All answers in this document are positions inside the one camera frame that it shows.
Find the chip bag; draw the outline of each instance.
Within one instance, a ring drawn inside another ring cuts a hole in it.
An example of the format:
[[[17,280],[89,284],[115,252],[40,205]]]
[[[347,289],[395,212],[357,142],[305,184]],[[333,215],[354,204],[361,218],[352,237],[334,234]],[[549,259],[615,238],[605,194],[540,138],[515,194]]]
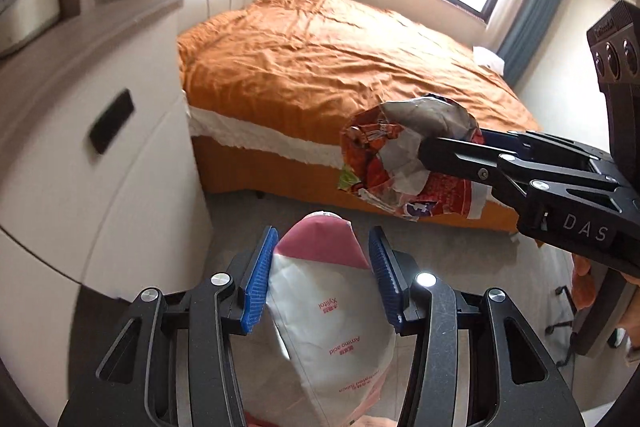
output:
[[[428,171],[418,159],[428,137],[484,143],[476,119],[453,100],[428,94],[384,102],[358,113],[340,131],[344,167],[338,188],[414,221],[451,213],[478,219],[488,189]]]

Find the white cabinet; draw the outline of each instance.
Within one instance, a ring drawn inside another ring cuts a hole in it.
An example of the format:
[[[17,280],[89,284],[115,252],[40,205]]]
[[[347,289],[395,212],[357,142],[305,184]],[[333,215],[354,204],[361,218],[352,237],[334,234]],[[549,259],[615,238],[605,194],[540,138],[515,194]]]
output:
[[[19,149],[3,151],[15,156],[0,182],[0,225],[78,282],[114,194],[180,97],[175,24],[174,15],[155,22],[44,97],[20,124],[29,132]],[[97,155],[87,138],[92,124],[126,88],[135,112]]]
[[[0,227],[110,296],[194,285],[212,237],[180,89],[180,4],[100,6],[0,69]],[[98,154],[90,131],[125,89],[134,111]]]
[[[0,230],[0,359],[51,426],[67,400],[69,334],[79,288]]]
[[[145,144],[100,229],[83,283],[132,301],[146,286],[183,291],[202,278],[211,240],[184,101]]]

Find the bed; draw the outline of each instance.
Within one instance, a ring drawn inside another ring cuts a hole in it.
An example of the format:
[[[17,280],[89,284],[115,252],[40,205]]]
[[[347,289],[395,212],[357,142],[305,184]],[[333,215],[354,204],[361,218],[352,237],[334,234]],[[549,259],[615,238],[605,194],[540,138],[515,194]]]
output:
[[[339,132],[385,100],[434,92],[482,127],[537,129],[501,77],[473,53],[398,13],[351,0],[185,0],[178,50],[200,179],[376,211],[338,190]],[[515,230],[517,215],[474,184],[474,211],[430,221]]]

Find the floor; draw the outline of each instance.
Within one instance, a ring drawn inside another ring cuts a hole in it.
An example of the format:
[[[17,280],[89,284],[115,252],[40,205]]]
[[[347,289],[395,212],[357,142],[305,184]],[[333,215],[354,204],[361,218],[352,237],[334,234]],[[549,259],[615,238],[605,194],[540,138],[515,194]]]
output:
[[[553,290],[569,284],[571,277],[570,256],[561,250],[548,245],[538,248],[532,239],[521,235],[510,237],[486,230],[412,223],[393,216],[321,207],[268,194],[258,199],[251,191],[209,195],[207,203],[216,238],[206,273],[224,269],[236,252],[252,249],[266,225],[273,225],[283,234],[310,212],[332,210],[351,221],[365,252],[369,229],[382,225],[393,248],[411,253],[421,268],[435,273],[453,288],[478,294],[492,286],[504,289],[543,339],[551,356],[556,360],[564,358],[569,331],[559,330],[551,337],[544,335],[548,324],[571,318],[564,296],[553,295]],[[280,427],[318,425],[292,367],[279,356],[274,338],[269,317],[264,317],[251,336],[234,338],[234,361],[245,408],[258,417],[278,419]],[[398,419],[413,349],[413,337],[398,337],[382,398],[368,414]],[[464,362],[461,360],[462,381]],[[569,385],[573,383],[573,363],[563,370],[563,376]],[[465,396],[465,386],[468,389],[466,382],[459,385],[461,397]],[[466,404],[462,402],[456,413],[457,425],[466,425]]]

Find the cabinet handle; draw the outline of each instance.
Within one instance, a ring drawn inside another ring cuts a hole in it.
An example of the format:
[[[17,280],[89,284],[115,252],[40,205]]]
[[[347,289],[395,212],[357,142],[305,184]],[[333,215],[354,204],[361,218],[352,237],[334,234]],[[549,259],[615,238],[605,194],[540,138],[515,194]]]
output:
[[[109,104],[89,131],[89,141],[95,152],[104,154],[127,120],[136,110],[129,89],[124,89]]]

